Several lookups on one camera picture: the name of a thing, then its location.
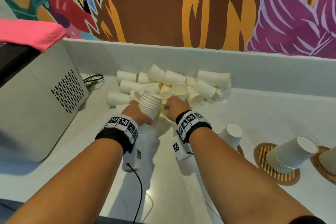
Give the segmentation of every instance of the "appliance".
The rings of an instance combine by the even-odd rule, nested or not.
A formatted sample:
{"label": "appliance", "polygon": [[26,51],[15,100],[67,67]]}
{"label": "appliance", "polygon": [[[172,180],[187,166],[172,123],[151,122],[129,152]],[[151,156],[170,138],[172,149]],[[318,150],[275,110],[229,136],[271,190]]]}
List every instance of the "appliance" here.
{"label": "appliance", "polygon": [[43,54],[0,43],[0,159],[42,161],[88,95],[63,40]]}

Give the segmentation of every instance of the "pink towel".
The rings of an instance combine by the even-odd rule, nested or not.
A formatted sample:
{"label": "pink towel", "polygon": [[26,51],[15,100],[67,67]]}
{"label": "pink towel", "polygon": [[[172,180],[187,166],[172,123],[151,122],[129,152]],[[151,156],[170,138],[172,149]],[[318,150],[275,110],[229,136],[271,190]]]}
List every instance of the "pink towel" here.
{"label": "pink towel", "polygon": [[65,29],[53,22],[0,19],[0,42],[29,45],[41,53],[65,34]]}

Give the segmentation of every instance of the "coaster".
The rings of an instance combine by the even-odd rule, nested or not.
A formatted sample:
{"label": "coaster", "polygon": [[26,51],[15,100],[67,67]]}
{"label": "coaster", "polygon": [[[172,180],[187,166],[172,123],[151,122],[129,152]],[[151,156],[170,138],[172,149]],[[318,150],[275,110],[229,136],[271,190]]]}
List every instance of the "coaster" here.
{"label": "coaster", "polygon": [[300,168],[297,168],[287,174],[281,174],[274,169],[266,161],[266,154],[276,147],[276,144],[261,143],[254,149],[254,160],[257,163],[259,169],[269,174],[277,184],[284,186],[292,186],[296,184],[300,179]]}
{"label": "coaster", "polygon": [[243,149],[241,148],[240,144],[237,147],[237,152],[239,152],[245,158]]}
{"label": "coaster", "polygon": [[325,146],[319,146],[318,152],[310,158],[311,163],[316,168],[316,170],[322,175],[324,178],[326,178],[328,181],[336,185],[336,175],[332,174],[331,172],[327,171],[320,163],[319,156],[320,154],[326,152],[327,150],[330,150],[330,148]]}

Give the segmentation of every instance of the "vent grille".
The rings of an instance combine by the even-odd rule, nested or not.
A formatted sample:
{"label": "vent grille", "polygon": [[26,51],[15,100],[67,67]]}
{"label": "vent grille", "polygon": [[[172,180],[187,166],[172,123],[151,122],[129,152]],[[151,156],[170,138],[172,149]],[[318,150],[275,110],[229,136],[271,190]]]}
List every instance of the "vent grille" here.
{"label": "vent grille", "polygon": [[68,114],[73,112],[84,96],[84,91],[72,70],[55,85],[51,92]]}

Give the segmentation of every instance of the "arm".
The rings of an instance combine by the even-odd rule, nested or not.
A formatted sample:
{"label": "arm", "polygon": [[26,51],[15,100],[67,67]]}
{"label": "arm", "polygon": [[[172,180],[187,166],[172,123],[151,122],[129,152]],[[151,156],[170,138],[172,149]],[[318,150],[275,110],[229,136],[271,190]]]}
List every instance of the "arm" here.
{"label": "arm", "polygon": [[[168,99],[165,109],[173,121],[190,110],[175,96]],[[189,142],[204,186],[224,223],[287,224],[296,217],[312,215],[211,129],[196,129]]]}
{"label": "arm", "polygon": [[[152,124],[137,102],[123,114],[139,125]],[[123,148],[115,140],[101,138],[71,160],[40,188],[6,224],[92,224],[111,189]]]}

